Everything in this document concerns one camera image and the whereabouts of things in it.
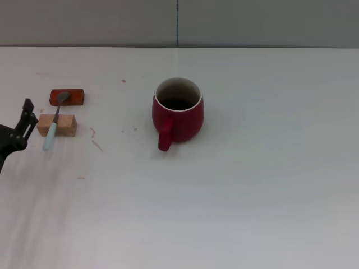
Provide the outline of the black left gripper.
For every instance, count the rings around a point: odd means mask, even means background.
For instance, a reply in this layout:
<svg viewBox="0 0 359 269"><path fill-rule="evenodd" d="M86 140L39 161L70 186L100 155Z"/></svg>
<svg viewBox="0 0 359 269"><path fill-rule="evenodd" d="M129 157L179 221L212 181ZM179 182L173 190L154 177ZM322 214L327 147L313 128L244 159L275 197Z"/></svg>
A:
<svg viewBox="0 0 359 269"><path fill-rule="evenodd" d="M1 124L1 170L6 158L10 154L26 149L27 141L38 123L33 110L34 104L27 98L23 104L21 117L15 129Z"/></svg>

